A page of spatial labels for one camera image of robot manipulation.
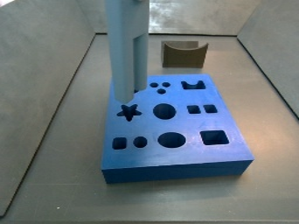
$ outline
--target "gray robot arm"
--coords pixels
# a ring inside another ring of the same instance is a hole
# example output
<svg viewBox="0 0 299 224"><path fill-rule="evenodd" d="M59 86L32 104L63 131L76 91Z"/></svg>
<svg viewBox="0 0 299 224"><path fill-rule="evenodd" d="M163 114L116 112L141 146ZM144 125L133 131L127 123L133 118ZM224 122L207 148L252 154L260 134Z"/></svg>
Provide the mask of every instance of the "gray robot arm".
<svg viewBox="0 0 299 224"><path fill-rule="evenodd" d="M116 100L145 89L149 0L105 0L109 59Z"/></svg>

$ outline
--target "square hole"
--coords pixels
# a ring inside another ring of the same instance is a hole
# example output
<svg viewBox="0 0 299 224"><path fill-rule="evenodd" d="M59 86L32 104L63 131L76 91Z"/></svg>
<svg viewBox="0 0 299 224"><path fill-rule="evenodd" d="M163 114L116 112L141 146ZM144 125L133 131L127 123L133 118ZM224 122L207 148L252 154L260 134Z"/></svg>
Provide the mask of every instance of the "square hole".
<svg viewBox="0 0 299 224"><path fill-rule="evenodd" d="M115 150L123 150L127 147L127 139L124 137L116 137L113 139L112 148Z"/></svg>
<svg viewBox="0 0 299 224"><path fill-rule="evenodd" d="M200 138L205 145L228 144L230 140L223 130L205 130L200 132Z"/></svg>
<svg viewBox="0 0 299 224"><path fill-rule="evenodd" d="M196 115L201 112L200 107L197 105L187 106L187 109L191 115Z"/></svg>
<svg viewBox="0 0 299 224"><path fill-rule="evenodd" d="M218 109L215 107L215 105L210 104L210 105L203 105L204 107L204 110L208 114L214 114L214 113L218 113Z"/></svg>

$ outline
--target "brown object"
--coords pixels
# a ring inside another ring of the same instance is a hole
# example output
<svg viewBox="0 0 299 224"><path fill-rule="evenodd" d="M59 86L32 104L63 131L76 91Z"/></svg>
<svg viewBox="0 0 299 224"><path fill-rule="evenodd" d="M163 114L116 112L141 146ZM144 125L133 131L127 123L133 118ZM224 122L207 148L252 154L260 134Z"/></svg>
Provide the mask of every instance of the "brown object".
<svg viewBox="0 0 299 224"><path fill-rule="evenodd" d="M208 43L197 41L163 41L163 67L203 67Z"/></svg>

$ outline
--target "circular hole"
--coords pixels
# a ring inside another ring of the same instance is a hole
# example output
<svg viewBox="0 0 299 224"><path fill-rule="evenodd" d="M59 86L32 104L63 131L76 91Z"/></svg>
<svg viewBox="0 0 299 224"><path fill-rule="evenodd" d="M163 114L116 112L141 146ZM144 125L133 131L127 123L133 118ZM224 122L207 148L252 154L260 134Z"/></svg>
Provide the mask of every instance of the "circular hole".
<svg viewBox="0 0 299 224"><path fill-rule="evenodd" d="M147 146L147 139L143 136L139 136L133 141L136 148L144 148Z"/></svg>
<svg viewBox="0 0 299 224"><path fill-rule="evenodd" d="M161 89L161 88L159 88L159 89L156 90L156 92L157 92L157 94L163 95L163 94L165 93L165 90Z"/></svg>
<svg viewBox="0 0 299 224"><path fill-rule="evenodd" d="M165 148L179 148L185 144L185 137L176 132L167 132L159 136L157 143Z"/></svg>
<svg viewBox="0 0 299 224"><path fill-rule="evenodd" d="M163 119L168 120L175 117L176 110L172 105L161 103L153 107L153 115Z"/></svg>
<svg viewBox="0 0 299 224"><path fill-rule="evenodd" d="M157 88L157 83L156 82L152 82L151 84L149 84L149 86L151 86L151 88Z"/></svg>
<svg viewBox="0 0 299 224"><path fill-rule="evenodd" d="M163 83L163 86L164 86L165 88L168 88L168 87L171 86L171 83L169 83L169 82L164 82L164 83Z"/></svg>

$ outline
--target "shape sorter board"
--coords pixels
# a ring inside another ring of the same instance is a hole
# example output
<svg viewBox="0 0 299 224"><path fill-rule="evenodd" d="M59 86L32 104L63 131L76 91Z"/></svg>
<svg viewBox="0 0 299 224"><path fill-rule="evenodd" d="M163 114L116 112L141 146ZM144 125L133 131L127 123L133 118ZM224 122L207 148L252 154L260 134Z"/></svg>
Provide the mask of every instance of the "shape sorter board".
<svg viewBox="0 0 299 224"><path fill-rule="evenodd" d="M240 175L254 156L207 74L148 76L123 105L109 89L107 183Z"/></svg>

